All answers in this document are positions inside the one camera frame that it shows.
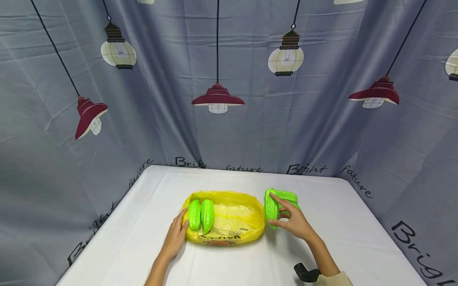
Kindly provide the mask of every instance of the white tablecloth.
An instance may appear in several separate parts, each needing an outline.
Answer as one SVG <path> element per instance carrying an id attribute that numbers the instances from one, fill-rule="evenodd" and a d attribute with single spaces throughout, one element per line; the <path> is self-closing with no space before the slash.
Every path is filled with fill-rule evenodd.
<path id="1" fill-rule="evenodd" d="M 119 203 L 58 286 L 142 286 L 172 219 L 199 190 L 251 194 L 291 191 L 310 224 L 354 286 L 425 283 L 350 184 L 338 178 L 151 166 Z M 295 286 L 302 262 L 316 268 L 305 242 L 266 227 L 255 243 L 217 248 L 187 243 L 172 262 L 167 286 Z"/>

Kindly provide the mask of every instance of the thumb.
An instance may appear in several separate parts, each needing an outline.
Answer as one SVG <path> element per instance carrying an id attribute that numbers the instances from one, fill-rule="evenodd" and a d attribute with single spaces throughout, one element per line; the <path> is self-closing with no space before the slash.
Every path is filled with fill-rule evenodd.
<path id="1" fill-rule="evenodd" d="M 279 220 L 269 220 L 269 224 L 276 226 L 276 227 L 281 227 L 281 228 L 286 228 L 286 221 L 279 221 Z"/>
<path id="2" fill-rule="evenodd" d="M 184 225 L 181 227 L 179 236 L 184 237 L 186 235 L 186 230 L 188 229 L 189 221 L 185 221 Z"/>

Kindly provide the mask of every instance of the hand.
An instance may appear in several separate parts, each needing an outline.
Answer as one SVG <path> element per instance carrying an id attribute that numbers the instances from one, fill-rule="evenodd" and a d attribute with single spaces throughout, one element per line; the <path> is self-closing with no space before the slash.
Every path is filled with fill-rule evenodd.
<path id="1" fill-rule="evenodd" d="M 170 225 L 169 232 L 165 237 L 164 245 L 159 253 L 159 256 L 168 261 L 172 260 L 178 254 L 185 243 L 185 235 L 189 226 L 189 221 L 186 221 L 183 226 L 181 226 L 181 222 L 183 221 L 183 216 L 187 210 L 188 208 L 182 210 L 181 213 L 173 220 Z"/>
<path id="2" fill-rule="evenodd" d="M 306 242 L 318 237 L 309 222 L 306 220 L 302 211 L 293 206 L 290 202 L 282 200 L 272 193 L 270 193 L 270 196 L 282 206 L 282 208 L 278 210 L 280 213 L 287 211 L 289 214 L 280 214 L 278 215 L 277 220 L 269 220 L 269 224 L 284 228 L 295 237 L 304 239 Z M 279 221 L 281 218 L 287 218 L 288 221 Z"/>

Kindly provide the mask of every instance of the left hand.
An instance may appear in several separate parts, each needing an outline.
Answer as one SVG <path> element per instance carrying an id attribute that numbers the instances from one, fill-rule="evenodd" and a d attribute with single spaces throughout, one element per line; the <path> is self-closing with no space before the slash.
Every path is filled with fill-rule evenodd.
<path id="1" fill-rule="evenodd" d="M 173 220 L 169 232 L 165 237 L 164 245 L 159 255 L 168 261 L 172 260 L 178 254 L 185 243 L 185 235 L 189 226 L 189 221 L 186 221 L 183 226 L 181 226 L 181 222 L 187 210 L 188 208 L 182 210 Z"/>

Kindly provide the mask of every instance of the forearm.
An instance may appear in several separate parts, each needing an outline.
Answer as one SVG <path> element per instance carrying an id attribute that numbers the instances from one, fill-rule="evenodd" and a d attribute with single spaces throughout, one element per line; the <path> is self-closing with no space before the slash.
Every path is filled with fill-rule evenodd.
<path id="1" fill-rule="evenodd" d="M 159 254 L 153 263 L 151 272 L 145 282 L 145 286 L 163 286 L 165 273 L 169 266 L 170 260 Z"/>
<path id="2" fill-rule="evenodd" d="M 329 253 L 326 244 L 318 235 L 314 235 L 313 237 L 304 240 L 309 245 L 313 258 L 315 259 L 316 265 L 318 266 L 318 270 L 321 274 L 331 277 L 340 273 L 340 270 Z"/>

